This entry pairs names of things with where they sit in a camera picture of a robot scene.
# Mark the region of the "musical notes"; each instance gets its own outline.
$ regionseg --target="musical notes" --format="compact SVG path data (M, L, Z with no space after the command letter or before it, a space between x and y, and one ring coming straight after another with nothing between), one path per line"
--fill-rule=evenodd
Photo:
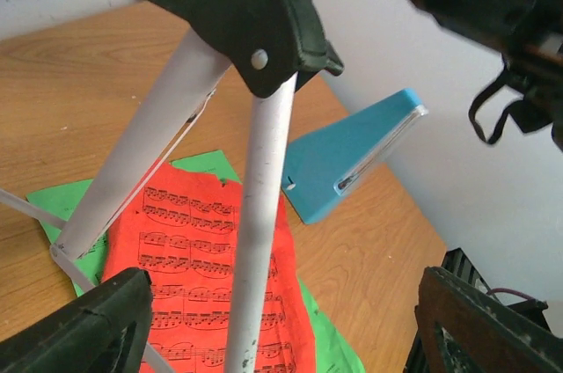
M260 330L266 331L285 322L285 313L263 313ZM228 311L209 311L202 313L185 313L182 311L155 311L152 316L151 329L172 329L186 325L191 329L216 331L227 329L229 324Z
M163 274L178 274L193 269L201 276L211 279L226 278L233 272L232 264L215 263L205 260L190 260L188 257L153 256L139 254L139 265L152 272Z
M254 373L295 373L295 364L275 364L274 366L264 366L255 369Z
M230 234L236 228L236 224L232 221L203 219L198 216L190 216L188 213L158 208L148 204L143 205L143 213L153 221L163 225L180 227L189 224L198 230L211 234Z
M174 298L181 296L188 301L195 303L230 303L231 292L226 288L216 288L213 290L205 287L194 289L185 289L182 285L151 285L150 290L155 299ZM265 302L281 301L281 296L274 295L273 292L267 292L264 296Z
M267 279L276 279L278 276L278 265L275 263L275 256L270 256L270 268L267 272Z
M218 215L228 216L235 213L236 208L234 206L227 206L220 202L205 203L196 199L190 199L185 195L177 195L169 193L166 190L157 190L151 186L146 186L144 188L145 195L153 201L166 201L176 206L185 206L189 204L191 208L194 208L202 213L216 212Z
M181 250L195 249L210 254L220 254L226 252L232 253L229 244L214 244L209 241L201 241L199 239L190 240L182 235L168 236L163 232L141 232L139 234L139 239L140 242L146 245L156 245L161 247L169 245L170 247Z
M91 254L104 247L107 247L107 234L104 234L100 238L98 238L98 241L96 241L96 243L90 248L90 250L88 250L88 253L86 254Z
M191 342L179 342L171 347L163 347L158 343L152 343L153 347L168 361L190 361L190 373L195 373L196 364L200 363L206 367L217 367L225 362L225 348L197 348ZM257 353L266 358L280 357L287 361L284 364L257 365L254 373L295 373L296 365L291 344L274 343L269 345L258 345Z

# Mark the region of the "wooden table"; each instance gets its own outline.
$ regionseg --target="wooden table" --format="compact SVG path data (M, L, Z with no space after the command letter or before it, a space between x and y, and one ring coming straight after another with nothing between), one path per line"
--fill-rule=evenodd
M145 3L0 43L0 187L25 196L93 177L185 31ZM222 149L242 176L250 99L230 70L172 158ZM315 79L290 138L345 115ZM290 209L289 223L299 276L366 370L402 371L422 269L445 252L409 194L382 166L328 219L305 226ZM38 223L0 207L0 340L74 296Z

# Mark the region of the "screw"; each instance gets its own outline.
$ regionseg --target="screw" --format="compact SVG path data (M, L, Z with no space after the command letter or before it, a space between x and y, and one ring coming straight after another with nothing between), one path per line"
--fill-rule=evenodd
M267 52L264 49L258 49L250 58L250 63L254 69L264 69L267 65Z

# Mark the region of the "black plastic joint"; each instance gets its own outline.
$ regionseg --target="black plastic joint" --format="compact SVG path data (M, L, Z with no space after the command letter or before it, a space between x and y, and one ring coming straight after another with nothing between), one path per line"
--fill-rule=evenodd
M300 87L322 69L334 75L344 70L312 0L148 1L186 20L232 61L260 98L272 95L296 72ZM266 63L265 58L261 63L252 58L260 50L267 55Z

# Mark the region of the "red sheet music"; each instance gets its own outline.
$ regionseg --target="red sheet music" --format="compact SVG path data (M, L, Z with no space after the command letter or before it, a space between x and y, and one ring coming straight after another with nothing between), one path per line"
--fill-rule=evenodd
M149 342L179 373L223 372L241 195L236 182L163 164L108 233L104 280L126 267L149 271ZM282 199L258 345L256 373L315 372Z

